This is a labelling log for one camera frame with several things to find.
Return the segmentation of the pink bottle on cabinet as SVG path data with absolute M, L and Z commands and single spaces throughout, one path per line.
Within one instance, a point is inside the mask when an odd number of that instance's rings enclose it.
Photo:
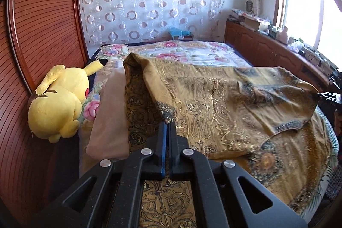
M 288 28 L 286 26 L 284 26 L 280 35 L 279 35 L 279 41 L 285 45 L 288 44 L 288 40 L 289 40 L 287 32 L 288 32 Z

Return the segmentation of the long wooden side cabinet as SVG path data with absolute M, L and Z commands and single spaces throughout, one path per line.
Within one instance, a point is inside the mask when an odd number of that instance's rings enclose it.
M 281 66 L 298 78 L 311 83 L 320 92 L 337 91 L 329 83 L 328 77 L 312 61 L 292 52 L 284 44 L 270 37 L 228 20 L 224 40 L 252 66 Z

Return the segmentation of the palm-leaf print bedsheet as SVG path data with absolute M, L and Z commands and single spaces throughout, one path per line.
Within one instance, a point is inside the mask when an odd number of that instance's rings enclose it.
M 321 176 L 321 180 L 319 181 L 318 187 L 314 190 L 312 199 L 309 202 L 308 206 L 300 214 L 300 216 L 307 223 L 310 222 L 310 220 L 314 217 L 314 214 L 318 210 L 318 207 L 323 199 L 323 196 L 327 192 L 329 182 L 332 181 L 333 171 L 336 169 L 338 165 L 337 154 L 339 151 L 339 143 L 337 140 L 337 136 L 335 135 L 332 125 L 330 124 L 329 120 L 324 115 L 322 110 L 319 107 L 317 107 L 315 109 L 315 112 L 317 112 L 319 117 L 323 120 L 323 126 L 326 130 L 326 133 L 329 136 L 331 147 L 330 147 L 330 156 L 327 160 L 327 164 L 324 168 L 325 171 L 323 172 Z

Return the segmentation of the gold patterned garment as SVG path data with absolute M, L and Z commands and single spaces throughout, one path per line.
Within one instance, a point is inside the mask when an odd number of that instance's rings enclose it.
M 317 89 L 288 70 L 200 66 L 135 53 L 123 62 L 129 150 L 161 122 L 208 159 L 236 161 L 297 214 L 318 187 L 330 140 Z

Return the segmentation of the red-brown slatted wardrobe door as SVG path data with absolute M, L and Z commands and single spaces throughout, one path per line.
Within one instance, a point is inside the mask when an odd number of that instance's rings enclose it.
M 78 0 L 1 0 L 1 213 L 12 226 L 26 227 L 78 177 L 78 138 L 37 138 L 27 105 L 51 67 L 88 59 Z

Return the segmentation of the yellow Pikachu plush toy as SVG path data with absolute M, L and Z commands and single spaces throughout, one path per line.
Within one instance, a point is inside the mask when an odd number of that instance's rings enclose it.
M 108 60 L 95 60 L 84 68 L 53 66 L 28 101 L 28 126 L 42 140 L 57 143 L 73 137 L 80 127 L 78 118 L 89 94 L 88 77 Z

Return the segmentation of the cardboard box on cabinet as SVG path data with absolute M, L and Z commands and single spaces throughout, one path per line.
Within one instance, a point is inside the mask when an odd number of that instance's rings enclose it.
M 243 20 L 240 21 L 240 25 L 254 31 L 266 31 L 271 23 L 267 20 L 244 16 Z

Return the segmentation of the folded beige cloth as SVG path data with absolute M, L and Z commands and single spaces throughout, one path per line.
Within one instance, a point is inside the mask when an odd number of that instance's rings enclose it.
M 100 106 L 86 147 L 93 159 L 123 160 L 129 155 L 125 87 L 125 70 L 116 68 L 100 91 Z

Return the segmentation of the floral bed quilt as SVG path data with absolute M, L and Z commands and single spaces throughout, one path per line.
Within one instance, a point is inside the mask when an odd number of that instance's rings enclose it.
M 251 66 L 237 50 L 221 42 L 167 40 L 156 43 L 106 44 L 99 47 L 90 59 L 91 62 L 106 59 L 107 63 L 89 78 L 90 93 L 79 117 L 81 124 L 93 126 L 100 106 L 100 91 L 113 70 L 123 67 L 123 61 L 130 53 L 200 66 Z

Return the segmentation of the blue item behind bed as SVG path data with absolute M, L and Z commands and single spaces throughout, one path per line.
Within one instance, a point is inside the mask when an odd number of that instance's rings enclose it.
M 191 31 L 182 30 L 175 27 L 170 27 L 170 29 L 168 29 L 168 33 L 171 37 L 171 40 L 189 41 L 194 39 Z

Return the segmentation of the window with wooden frame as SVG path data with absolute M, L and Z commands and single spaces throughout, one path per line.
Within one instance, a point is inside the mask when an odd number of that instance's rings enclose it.
M 334 0 L 276 0 L 275 24 L 341 67 L 341 11 Z

